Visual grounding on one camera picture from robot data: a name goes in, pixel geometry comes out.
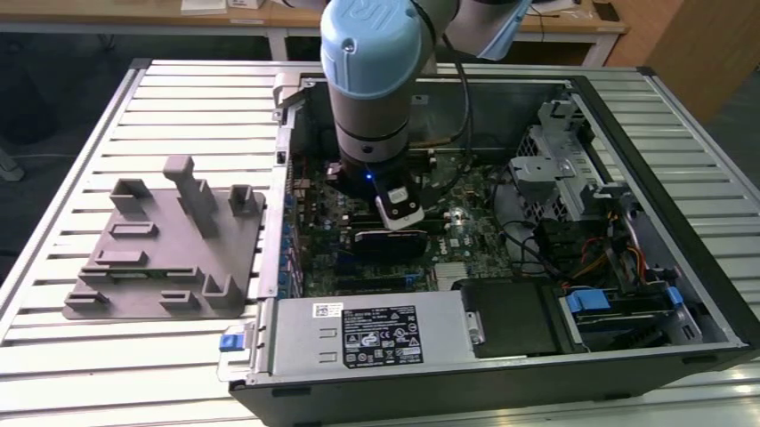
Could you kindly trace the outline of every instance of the wooden table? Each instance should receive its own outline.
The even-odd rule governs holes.
[[[289,36],[319,36],[319,13],[267,2],[262,9],[231,9],[227,14],[183,16],[182,0],[2,0],[0,31],[30,33],[144,34],[183,36],[266,36],[273,60],[287,60]],[[585,66],[605,65],[617,38],[628,30],[623,22],[555,13],[525,19],[518,41],[583,43],[592,48]]]

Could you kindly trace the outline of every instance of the blue latch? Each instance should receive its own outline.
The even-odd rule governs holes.
[[[230,351],[243,351],[246,350],[245,345],[245,337],[242,334],[226,334],[222,336],[219,340],[219,351],[222,353],[227,353]]]
[[[601,289],[584,289],[575,291],[565,298],[571,312],[587,310],[608,310],[611,308],[605,291]]]
[[[667,292],[668,292],[669,300],[673,302],[673,305],[675,305],[676,307],[680,307],[680,306],[684,304],[684,297],[683,297],[683,295],[680,294],[679,288],[671,286],[671,287],[668,288],[668,291],[667,291]]]

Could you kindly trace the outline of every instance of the aluminum extrusion table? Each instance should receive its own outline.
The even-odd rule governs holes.
[[[631,68],[473,66],[486,74],[584,74],[746,300],[760,313],[760,193],[656,77]],[[0,426],[261,425],[217,378],[219,334],[251,321],[67,320],[60,314],[107,222],[118,178],[171,185],[166,156],[195,156],[215,188],[266,192],[273,85],[314,63],[135,61],[0,288]],[[452,66],[440,72],[454,74]],[[608,165],[612,158],[603,152]],[[266,249],[266,236],[259,247]],[[261,269],[254,259],[254,272]],[[255,295],[258,279],[251,280]],[[744,425],[760,423],[760,365],[685,378],[635,399],[366,425]]]

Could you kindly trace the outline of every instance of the light blue robot joint cap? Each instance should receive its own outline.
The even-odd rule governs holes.
[[[322,67],[347,97],[374,100],[409,81],[424,23],[410,0],[333,0],[322,14]]]

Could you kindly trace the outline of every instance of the power supply label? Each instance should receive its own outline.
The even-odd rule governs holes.
[[[392,367],[424,362],[417,309],[413,305],[343,310],[343,365]]]

